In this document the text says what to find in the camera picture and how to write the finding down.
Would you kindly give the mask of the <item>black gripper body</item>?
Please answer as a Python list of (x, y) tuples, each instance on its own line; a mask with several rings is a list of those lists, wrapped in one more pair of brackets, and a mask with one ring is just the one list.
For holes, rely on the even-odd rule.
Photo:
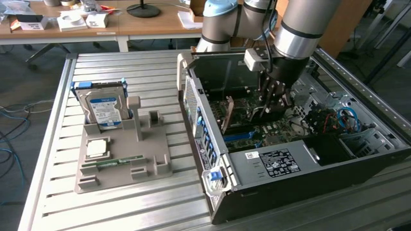
[(273, 80), (285, 84), (285, 88), (290, 88), (305, 69), (309, 58), (290, 59), (286, 57), (276, 57), (272, 59), (272, 71), (264, 74)]

